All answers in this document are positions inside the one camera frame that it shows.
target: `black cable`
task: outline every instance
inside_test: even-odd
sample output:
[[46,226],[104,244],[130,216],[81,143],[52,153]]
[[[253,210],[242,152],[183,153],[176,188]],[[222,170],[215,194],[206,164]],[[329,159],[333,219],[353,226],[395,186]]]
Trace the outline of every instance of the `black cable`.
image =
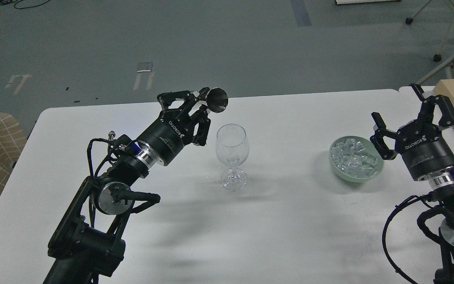
[[28,9],[28,8],[39,7],[39,6],[41,6],[41,5],[45,5],[45,4],[47,4],[48,2],[50,2],[50,0],[47,0],[46,2],[43,2],[43,3],[41,3],[40,5],[17,8],[17,4],[20,3],[20,2],[22,2],[22,1],[24,1],[24,0],[18,0],[17,2],[15,2],[15,4],[13,5],[13,7],[14,7],[15,9]]
[[424,196],[416,196],[416,195],[413,195],[413,196],[409,196],[408,198],[406,198],[404,201],[402,201],[398,206],[396,206],[396,208],[391,212],[390,216],[388,217],[388,219],[386,219],[386,223],[384,225],[384,228],[383,228],[383,234],[382,234],[382,237],[381,237],[381,243],[383,244],[383,250],[384,250],[384,253],[386,255],[386,258],[388,259],[389,263],[391,264],[391,266],[395,269],[395,272],[400,274],[400,276],[402,276],[404,279],[406,279],[407,281],[409,281],[410,283],[412,284],[418,284],[417,282],[415,282],[411,277],[409,277],[406,273],[404,273],[402,271],[402,269],[400,269],[400,267],[398,267],[395,262],[392,260],[392,258],[390,257],[390,254],[388,252],[388,249],[386,248],[386,232],[388,230],[388,226],[390,224],[390,222],[393,220],[393,218],[399,213],[401,212],[402,210],[404,210],[406,207],[408,207],[409,205],[411,204],[414,204],[418,201],[421,201],[423,202],[423,204],[425,204],[427,207],[431,207],[430,205],[428,205],[425,200],[428,200],[428,197],[429,195],[424,195]]

